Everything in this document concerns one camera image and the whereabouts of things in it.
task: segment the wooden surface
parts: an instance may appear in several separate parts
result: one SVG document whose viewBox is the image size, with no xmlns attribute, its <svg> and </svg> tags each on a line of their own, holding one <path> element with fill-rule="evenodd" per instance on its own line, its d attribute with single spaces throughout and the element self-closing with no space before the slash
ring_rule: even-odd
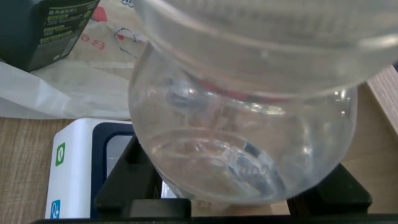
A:
<svg viewBox="0 0 398 224">
<path fill-rule="evenodd" d="M 44 217 L 52 139 L 68 123 L 0 118 L 0 223 Z M 356 134 L 343 164 L 372 194 L 371 213 L 398 212 L 398 140 L 366 86 L 359 89 Z M 287 212 L 286 204 L 278 203 L 228 213 Z"/>
</svg>

